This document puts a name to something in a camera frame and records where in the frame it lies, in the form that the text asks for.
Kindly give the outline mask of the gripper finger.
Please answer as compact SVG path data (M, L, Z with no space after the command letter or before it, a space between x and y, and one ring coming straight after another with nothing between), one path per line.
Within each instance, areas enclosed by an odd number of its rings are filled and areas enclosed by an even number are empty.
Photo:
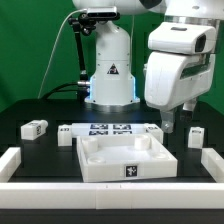
M173 111L160 112L161 115L161 129L164 133L172 133L174 129L175 116Z
M186 102L183 105L181 115L180 115L180 119L184 122L190 122L193 118L194 108L195 108L194 104L192 104L190 102Z

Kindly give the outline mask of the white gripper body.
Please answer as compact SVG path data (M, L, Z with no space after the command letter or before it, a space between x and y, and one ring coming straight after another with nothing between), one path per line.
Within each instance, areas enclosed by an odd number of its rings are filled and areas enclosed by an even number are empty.
M170 111L206 93L212 84L215 55L152 52L145 77L144 98L149 107Z

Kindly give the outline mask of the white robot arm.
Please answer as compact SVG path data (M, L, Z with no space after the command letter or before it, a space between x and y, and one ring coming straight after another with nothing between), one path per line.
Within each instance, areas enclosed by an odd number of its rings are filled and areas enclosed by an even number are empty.
M96 37L96 71L90 78L87 105L119 111L135 105L135 79L129 68L130 36L113 21L121 15L163 13L165 21L150 33L152 50L144 66L146 104L161 113L162 130L173 131L174 113L183 107L190 120L197 98L213 79L224 0L72 0L83 13L81 31Z

